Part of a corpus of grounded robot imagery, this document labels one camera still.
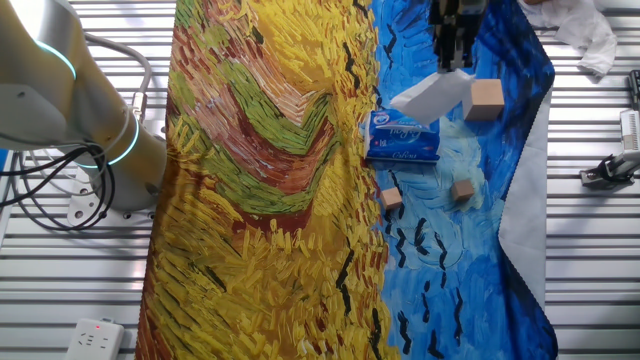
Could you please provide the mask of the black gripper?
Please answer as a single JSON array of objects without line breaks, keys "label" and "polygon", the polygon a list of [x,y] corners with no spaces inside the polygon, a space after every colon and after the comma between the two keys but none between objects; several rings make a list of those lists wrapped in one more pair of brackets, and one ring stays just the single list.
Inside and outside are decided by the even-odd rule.
[{"label": "black gripper", "polygon": [[432,0],[428,21],[435,25],[434,53],[438,57],[438,69],[452,72],[473,65],[472,29],[482,23],[488,0]]}]

